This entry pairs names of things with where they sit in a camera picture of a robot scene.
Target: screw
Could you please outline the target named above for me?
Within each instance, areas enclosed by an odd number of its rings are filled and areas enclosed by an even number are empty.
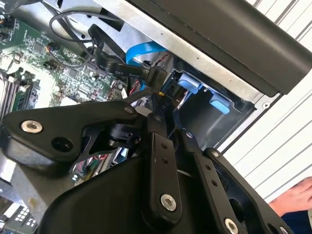
[[[193,135],[192,135],[191,133],[189,133],[189,132],[186,132],[186,135],[187,135],[187,137],[189,137],[189,138],[193,138]]]
[[[166,210],[171,211],[171,212],[176,210],[176,201],[174,200],[172,196],[168,194],[164,194],[161,196],[160,202]]]
[[[155,116],[155,119],[156,119],[157,121],[161,122],[161,117]]]
[[[213,156],[215,156],[215,157],[220,157],[220,155],[219,155],[219,153],[218,153],[217,151],[212,151],[211,153],[212,153]]]
[[[270,107],[270,103],[269,102],[265,102],[265,103],[262,104],[262,107],[264,109],[268,109]]]
[[[129,107],[125,107],[125,111],[132,114],[133,113],[133,110]]]
[[[289,234],[289,232],[282,226],[279,227],[283,234]]]
[[[22,128],[24,132],[32,133],[32,134],[40,133],[43,130],[42,125],[38,123],[37,121],[33,121],[33,120],[24,121],[20,125],[20,127]]]
[[[236,224],[229,218],[224,220],[226,228],[230,231],[231,234],[238,234],[238,228]]]

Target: blue plastic tab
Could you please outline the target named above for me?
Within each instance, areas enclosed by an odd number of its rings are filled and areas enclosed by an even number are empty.
[[[197,94],[199,89],[201,88],[200,82],[185,73],[181,75],[181,78],[179,79],[177,84],[190,91],[192,94]]]
[[[230,112],[229,106],[231,103],[219,94],[214,94],[209,103],[225,115]]]

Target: blue sleeve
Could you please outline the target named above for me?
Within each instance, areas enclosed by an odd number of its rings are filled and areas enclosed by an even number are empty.
[[[282,219],[294,234],[312,234],[308,211],[287,213],[282,216]]]

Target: person's fingers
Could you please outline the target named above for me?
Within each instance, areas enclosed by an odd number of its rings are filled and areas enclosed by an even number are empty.
[[[312,177],[309,177],[301,181],[299,184],[295,185],[294,187],[292,187],[291,190],[295,194],[300,194],[311,186],[312,186]]]
[[[310,197],[312,197],[312,185],[308,189],[306,189],[305,191],[298,194],[298,196],[306,197],[306,199],[309,199]]]
[[[310,197],[310,199],[307,202],[307,210],[312,209],[312,197]]]

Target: wire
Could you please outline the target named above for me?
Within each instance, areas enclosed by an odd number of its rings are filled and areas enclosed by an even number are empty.
[[[16,3],[13,4],[13,6],[6,10],[6,11],[3,11],[3,14],[5,15],[8,15],[8,14],[12,14],[13,12],[15,12],[20,6],[24,5],[24,3],[26,2],[27,0],[19,0],[19,1],[16,1]]]
[[[141,88],[140,88],[140,91],[144,90],[145,89],[145,84],[142,84],[141,85]]]
[[[113,21],[120,21],[120,19],[118,18],[113,18],[113,17],[109,17],[100,13],[95,13],[95,12],[91,12],[91,11],[75,11],[75,10],[71,10],[71,11],[64,11],[62,13],[59,13],[55,16],[52,17],[52,19],[49,22],[49,27],[51,28],[52,32],[58,37],[61,38],[63,40],[67,40],[67,41],[71,41],[71,42],[76,42],[76,43],[87,43],[87,42],[92,42],[92,40],[81,40],[81,39],[69,39],[69,38],[65,38],[63,36],[61,36],[60,34],[58,34],[54,28],[53,28],[53,22],[59,19],[62,19],[64,17],[70,16],[70,15],[74,15],[74,14],[83,14],[83,15],[88,15],[88,16],[95,16],[95,17],[99,17],[102,19],[106,19],[106,20],[113,20]]]
[[[54,9],[52,6],[50,6],[49,4],[45,3],[45,2],[41,2],[42,5],[48,9],[48,11],[50,11],[50,13],[55,16],[58,14],[58,11],[56,9]],[[70,26],[66,23],[66,21],[64,21],[63,19],[59,19],[58,20],[59,24],[61,25],[61,27],[66,31],[66,33],[73,39],[79,39],[79,37],[74,33],[74,31],[70,28]],[[87,54],[90,54],[90,52],[87,50],[87,48],[85,47],[85,45],[83,43],[77,43],[78,46],[84,50],[84,52],[86,52]]]
[[[108,155],[98,155],[98,156],[94,156],[93,158],[96,160],[104,160],[107,158]]]
[[[169,54],[165,54],[160,60],[155,63],[155,66],[157,66],[161,61],[163,61]]]
[[[166,51],[166,49],[158,45],[154,41],[135,45],[127,51],[126,62],[129,65],[140,66],[139,63],[133,61],[134,57],[139,56],[139,55],[149,54],[149,53],[161,52],[161,51]]]
[[[129,95],[131,95],[131,94],[134,92],[134,90],[137,88],[138,84],[139,84],[139,81],[137,80],[137,81],[135,82],[135,84],[134,84],[133,89],[129,92]]]

